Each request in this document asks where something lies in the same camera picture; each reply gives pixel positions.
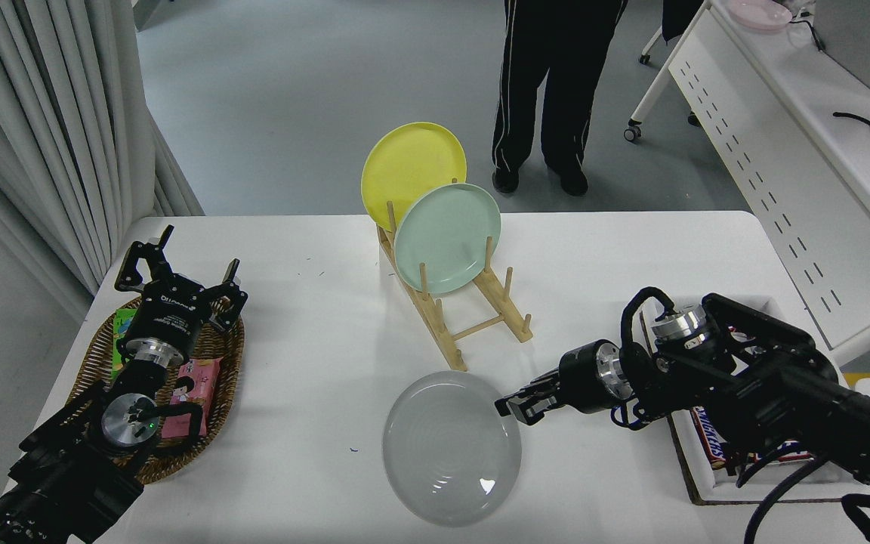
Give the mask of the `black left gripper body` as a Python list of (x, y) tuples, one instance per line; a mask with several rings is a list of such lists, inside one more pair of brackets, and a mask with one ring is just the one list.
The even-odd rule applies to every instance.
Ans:
[(125, 333), (125, 354), (137, 356), (142, 344), (159, 343), (170, 345), (179, 356), (190, 356), (211, 316), (204, 290), (184, 276), (145, 283), (140, 306)]

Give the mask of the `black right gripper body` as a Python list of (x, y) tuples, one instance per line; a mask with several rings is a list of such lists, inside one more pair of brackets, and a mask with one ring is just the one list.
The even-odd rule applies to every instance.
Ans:
[(570, 406), (586, 414), (608, 409), (608, 391), (597, 368), (598, 351), (607, 343), (607, 340), (598, 340), (581, 345), (560, 358), (559, 405)]

